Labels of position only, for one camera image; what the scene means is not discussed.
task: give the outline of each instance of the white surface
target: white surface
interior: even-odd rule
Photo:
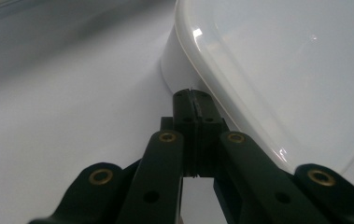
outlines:
[[[236,126],[293,172],[354,160],[354,1],[180,0],[176,30]]]
[[[172,115],[159,59],[173,1],[20,1],[0,10],[0,223],[47,217],[87,166],[142,157]],[[225,223],[206,179],[182,216]]]

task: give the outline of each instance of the brass screw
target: brass screw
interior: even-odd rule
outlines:
[[[113,177],[113,172],[108,169],[98,169],[90,174],[89,181],[92,185],[104,185]]]
[[[173,133],[161,133],[159,140],[162,142],[174,142],[177,139],[177,136]]]
[[[242,142],[244,142],[244,140],[246,140],[244,138],[244,136],[240,133],[230,133],[227,136],[227,139],[229,139],[229,141],[234,142],[234,143],[242,143]]]
[[[336,184],[333,176],[318,169],[309,170],[307,175],[312,181],[325,187],[331,187]]]

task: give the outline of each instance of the white container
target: white container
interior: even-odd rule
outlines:
[[[279,167],[354,163],[354,1],[179,0],[162,57]]]

